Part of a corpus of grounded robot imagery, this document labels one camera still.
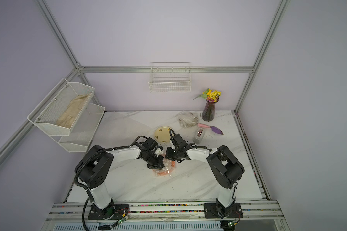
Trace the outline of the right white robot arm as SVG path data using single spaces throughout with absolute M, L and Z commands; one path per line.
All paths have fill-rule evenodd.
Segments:
M 198 146 L 184 140 L 180 134 L 169 130 L 171 147 L 167 148 L 166 159 L 178 164 L 183 161 L 197 160 L 207 163 L 221 186 L 215 203 L 204 205 L 204 208 L 215 218 L 242 218 L 243 210 L 237 202 L 235 191 L 237 181 L 245 172 L 244 166 L 230 151 L 222 145 L 213 150 L 206 146 Z

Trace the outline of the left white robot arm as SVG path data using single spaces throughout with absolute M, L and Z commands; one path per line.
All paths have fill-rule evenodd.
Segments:
M 141 159 L 149 169 L 161 170 L 165 167 L 163 147 L 152 138 L 143 138 L 145 141 L 114 148 L 95 145 L 75 167 L 73 183 L 86 191 L 92 203 L 91 211 L 101 219 L 112 219 L 119 214 L 105 184 L 113 162 Z

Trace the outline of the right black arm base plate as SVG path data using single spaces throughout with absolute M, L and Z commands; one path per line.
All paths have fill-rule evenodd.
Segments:
M 240 203 L 233 202 L 229 207 L 224 207 L 221 203 L 205 203 L 205 218 L 243 218 L 243 210 Z

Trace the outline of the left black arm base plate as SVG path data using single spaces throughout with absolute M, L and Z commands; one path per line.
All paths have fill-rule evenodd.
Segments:
M 124 214 L 129 213 L 129 209 L 128 204 L 108 206 L 105 209 L 99 209 L 92 204 L 88 220 L 120 220 Z

